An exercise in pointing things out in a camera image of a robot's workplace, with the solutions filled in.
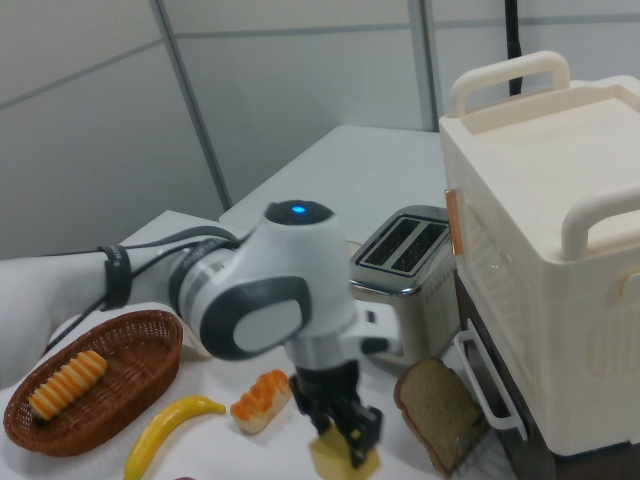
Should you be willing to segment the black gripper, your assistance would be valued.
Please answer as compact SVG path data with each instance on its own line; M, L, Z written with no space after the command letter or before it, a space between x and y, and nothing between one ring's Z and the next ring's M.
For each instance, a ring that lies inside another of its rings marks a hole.
M380 440L383 414L360 403L355 360L326 370L297 367L289 377L298 410L322 436L334 427L345 438L351 465L360 468Z

